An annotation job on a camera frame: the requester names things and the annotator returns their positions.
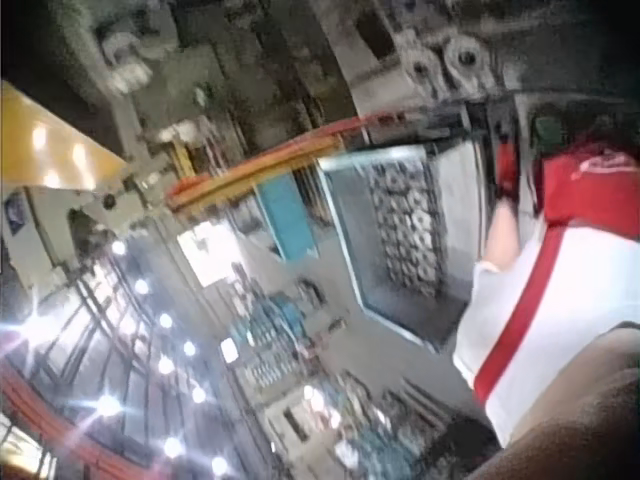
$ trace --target ceiling light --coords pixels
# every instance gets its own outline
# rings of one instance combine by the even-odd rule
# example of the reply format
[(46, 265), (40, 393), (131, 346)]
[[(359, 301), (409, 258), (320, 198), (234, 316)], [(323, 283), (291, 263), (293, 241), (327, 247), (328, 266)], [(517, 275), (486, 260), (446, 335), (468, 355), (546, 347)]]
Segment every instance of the ceiling light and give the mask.
[(124, 255), (127, 253), (127, 246), (121, 240), (116, 240), (111, 244), (111, 251), (116, 255)]
[(222, 457), (216, 457), (211, 460), (211, 469), (214, 475), (222, 476), (229, 471), (229, 464)]
[(102, 395), (98, 399), (96, 410), (103, 417), (113, 417), (122, 411), (122, 405), (112, 396)]
[(171, 328), (171, 326), (173, 325), (173, 320), (167, 313), (163, 313), (162, 315), (160, 315), (159, 320), (160, 320), (160, 325), (163, 328)]
[(202, 403), (207, 398), (207, 394), (204, 393), (204, 390), (200, 387), (196, 387), (193, 389), (193, 392), (191, 392), (191, 397), (193, 398), (194, 403)]
[(34, 313), (22, 324), (20, 332), (29, 343), (37, 345), (53, 340), (59, 330), (52, 323), (51, 318)]
[(133, 335), (136, 332), (136, 324), (131, 317), (126, 316), (122, 319), (120, 332), (124, 335)]
[(86, 189), (94, 190), (96, 188), (96, 181), (89, 172), (82, 173), (82, 181), (84, 182), (84, 187)]
[(196, 346), (189, 341), (184, 342), (184, 354), (187, 357), (193, 357), (196, 354)]
[(222, 350), (222, 356), (224, 357), (225, 362), (231, 363), (237, 360), (238, 349), (236, 348), (236, 344), (234, 343), (232, 338), (223, 340), (220, 344), (220, 349)]
[(164, 442), (164, 454), (169, 458), (176, 458), (184, 453), (184, 447), (180, 440), (175, 437), (169, 437)]
[(314, 412), (321, 412), (324, 410), (324, 395), (318, 390), (314, 390), (311, 397), (311, 410)]
[(305, 385), (304, 389), (302, 390), (304, 399), (311, 400), (313, 398), (314, 391), (315, 391), (315, 388), (313, 388), (311, 385)]
[(158, 362), (158, 371), (163, 375), (168, 375), (169, 373), (175, 370), (175, 365), (171, 361), (170, 358), (165, 357), (164, 355), (160, 358)]
[(329, 425), (331, 425), (331, 428), (335, 430), (340, 426), (341, 422), (342, 422), (342, 415), (340, 415), (340, 413), (338, 413), (337, 410), (332, 410), (331, 415), (329, 416)]
[(87, 163), (87, 153), (84, 149), (84, 145), (81, 143), (76, 143), (73, 146), (73, 154), (72, 154), (73, 162), (78, 167), (84, 167)]
[(59, 188), (60, 187), (60, 177), (55, 172), (55, 170), (49, 170), (47, 174), (42, 179), (45, 187), (49, 188)]
[(147, 285), (147, 282), (142, 279), (136, 280), (133, 288), (135, 288), (136, 292), (138, 292), (140, 295), (146, 295), (147, 293), (149, 293), (149, 285)]
[(31, 134), (31, 142), (36, 150), (42, 149), (47, 144), (47, 129), (44, 127), (36, 127)]

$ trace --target bright light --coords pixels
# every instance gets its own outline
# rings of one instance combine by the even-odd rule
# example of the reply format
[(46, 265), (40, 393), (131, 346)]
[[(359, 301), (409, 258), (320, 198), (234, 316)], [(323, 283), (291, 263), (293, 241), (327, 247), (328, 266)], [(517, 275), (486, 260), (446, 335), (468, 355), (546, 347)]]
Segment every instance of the bright light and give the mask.
[(34, 313), (22, 324), (20, 332), (29, 343), (37, 345), (53, 340), (59, 330), (52, 324), (51, 318)]
[(73, 146), (73, 162), (78, 167), (84, 167), (87, 163), (87, 152), (84, 149), (84, 145), (81, 143), (76, 143)]
[(238, 359), (238, 349), (236, 348), (236, 344), (233, 339), (227, 338), (226, 340), (223, 340), (220, 344), (220, 348), (222, 349), (222, 356), (224, 357), (225, 362), (231, 363)]
[(113, 417), (122, 411), (122, 406), (112, 396), (103, 395), (98, 399), (96, 410), (103, 417)]
[(207, 394), (204, 393), (204, 390), (200, 387), (196, 387), (193, 389), (193, 392), (191, 392), (191, 397), (193, 398), (194, 403), (202, 403), (207, 398)]
[(116, 240), (111, 244), (111, 251), (116, 255), (124, 255), (127, 253), (127, 246), (121, 240)]
[(96, 180), (89, 172), (82, 172), (82, 181), (84, 182), (84, 187), (93, 190), (96, 188)]
[(176, 458), (184, 453), (184, 447), (180, 440), (169, 437), (164, 442), (164, 454), (169, 458)]
[(211, 460), (211, 469), (214, 475), (222, 476), (229, 471), (229, 464), (222, 457), (216, 457)]
[(178, 235), (178, 243), (202, 287), (233, 277), (234, 262), (242, 262), (233, 229), (226, 223), (203, 222)]
[(341, 422), (342, 422), (342, 415), (340, 415), (338, 411), (332, 410), (331, 415), (329, 417), (329, 424), (331, 425), (331, 428), (335, 430), (340, 426)]
[(173, 325), (173, 319), (167, 313), (160, 315), (160, 325), (162, 328), (171, 328)]
[(36, 127), (31, 134), (31, 142), (36, 150), (42, 149), (47, 144), (47, 129), (44, 127)]
[(324, 410), (324, 395), (318, 390), (314, 390), (311, 397), (311, 410), (314, 412), (321, 412)]
[(313, 398), (313, 392), (315, 392), (315, 388), (313, 388), (311, 385), (305, 385), (302, 392), (304, 394), (305, 400), (311, 400)]
[(49, 187), (49, 188), (59, 188), (60, 177), (55, 172), (55, 170), (49, 170), (47, 174), (44, 176), (43, 183), (46, 187)]
[(184, 342), (184, 354), (187, 357), (193, 357), (196, 354), (196, 346), (191, 342)]
[(124, 335), (133, 335), (136, 333), (136, 324), (130, 316), (126, 316), (120, 322), (120, 332)]
[(158, 362), (158, 371), (163, 375), (168, 375), (169, 373), (175, 370), (175, 365), (171, 361), (170, 358), (165, 357), (164, 355), (160, 358)]
[(142, 279), (136, 280), (133, 288), (135, 288), (136, 292), (138, 292), (140, 295), (146, 295), (147, 293), (149, 293), (149, 285), (147, 285), (147, 282)]

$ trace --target factory floor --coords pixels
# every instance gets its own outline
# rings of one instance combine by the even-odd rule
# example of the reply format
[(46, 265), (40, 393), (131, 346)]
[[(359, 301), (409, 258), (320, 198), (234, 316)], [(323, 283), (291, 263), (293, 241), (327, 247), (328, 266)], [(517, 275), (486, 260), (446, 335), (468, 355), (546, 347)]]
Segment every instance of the factory floor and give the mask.
[(346, 319), (346, 328), (332, 335), (321, 352), (329, 370), (348, 370), (367, 385), (373, 396), (385, 388), (400, 391), (406, 378), (460, 413), (487, 421), (451, 361), (455, 335), (436, 354), (362, 312), (335, 231), (330, 229), (318, 236), (317, 257), (309, 255), (293, 266), (266, 255), (250, 240), (238, 241), (245, 268), (266, 291), (286, 289), (295, 278), (304, 276), (323, 290), (331, 313)]

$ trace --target yellow wall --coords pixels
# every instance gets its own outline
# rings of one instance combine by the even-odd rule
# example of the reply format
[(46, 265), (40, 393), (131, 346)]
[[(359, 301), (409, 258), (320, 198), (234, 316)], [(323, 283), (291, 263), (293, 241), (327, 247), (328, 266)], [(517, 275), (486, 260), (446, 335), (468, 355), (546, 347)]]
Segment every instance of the yellow wall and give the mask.
[(94, 190), (126, 162), (2, 82), (2, 182)]

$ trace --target blue panel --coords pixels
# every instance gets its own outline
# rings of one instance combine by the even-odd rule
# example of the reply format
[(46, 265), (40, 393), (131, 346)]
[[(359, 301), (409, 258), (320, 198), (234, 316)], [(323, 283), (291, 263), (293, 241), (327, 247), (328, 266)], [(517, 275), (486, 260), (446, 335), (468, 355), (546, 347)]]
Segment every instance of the blue panel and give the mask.
[(262, 183), (256, 193), (283, 260), (298, 260), (315, 251), (307, 211), (293, 175), (287, 173)]

